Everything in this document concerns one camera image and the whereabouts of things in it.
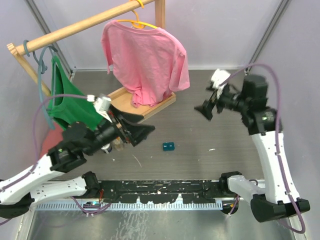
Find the teal pill box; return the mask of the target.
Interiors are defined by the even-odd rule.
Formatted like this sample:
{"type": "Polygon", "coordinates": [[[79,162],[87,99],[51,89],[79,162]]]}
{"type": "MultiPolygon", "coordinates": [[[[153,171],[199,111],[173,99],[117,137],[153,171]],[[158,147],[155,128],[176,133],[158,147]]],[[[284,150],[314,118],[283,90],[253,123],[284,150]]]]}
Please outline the teal pill box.
{"type": "Polygon", "coordinates": [[[175,150],[175,143],[174,142],[163,142],[162,143],[162,150],[164,152],[174,151],[175,150]]]}

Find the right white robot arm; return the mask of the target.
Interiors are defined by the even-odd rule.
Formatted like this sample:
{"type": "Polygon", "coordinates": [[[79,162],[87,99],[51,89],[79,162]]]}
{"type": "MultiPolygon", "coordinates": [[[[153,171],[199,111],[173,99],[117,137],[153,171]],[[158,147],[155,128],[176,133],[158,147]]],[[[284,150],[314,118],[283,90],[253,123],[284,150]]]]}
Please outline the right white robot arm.
{"type": "Polygon", "coordinates": [[[232,93],[225,80],[230,73],[216,70],[207,87],[212,95],[194,109],[207,120],[213,118],[213,109],[238,112],[248,130],[260,159],[265,187],[251,183],[239,172],[223,173],[219,191],[225,197],[237,194],[249,203],[255,219],[268,222],[308,212],[311,207],[298,193],[289,170],[284,134],[277,120],[277,110],[267,105],[268,83],[261,75],[244,77],[241,91],[232,93]]]}

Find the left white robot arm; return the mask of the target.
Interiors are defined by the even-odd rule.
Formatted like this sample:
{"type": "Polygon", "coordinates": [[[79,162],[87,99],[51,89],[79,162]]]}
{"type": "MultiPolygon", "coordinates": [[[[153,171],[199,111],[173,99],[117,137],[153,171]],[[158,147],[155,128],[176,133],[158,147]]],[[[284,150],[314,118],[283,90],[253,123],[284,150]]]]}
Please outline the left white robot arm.
{"type": "Polygon", "coordinates": [[[62,132],[62,141],[52,147],[34,165],[0,182],[0,216],[13,219],[43,202],[66,197],[95,198],[100,193],[96,174],[89,171],[80,177],[61,183],[47,182],[86,163],[113,140],[121,138],[132,146],[138,145],[156,128],[140,124],[142,115],[126,113],[110,106],[111,118],[104,118],[95,130],[76,121],[62,132]]]}

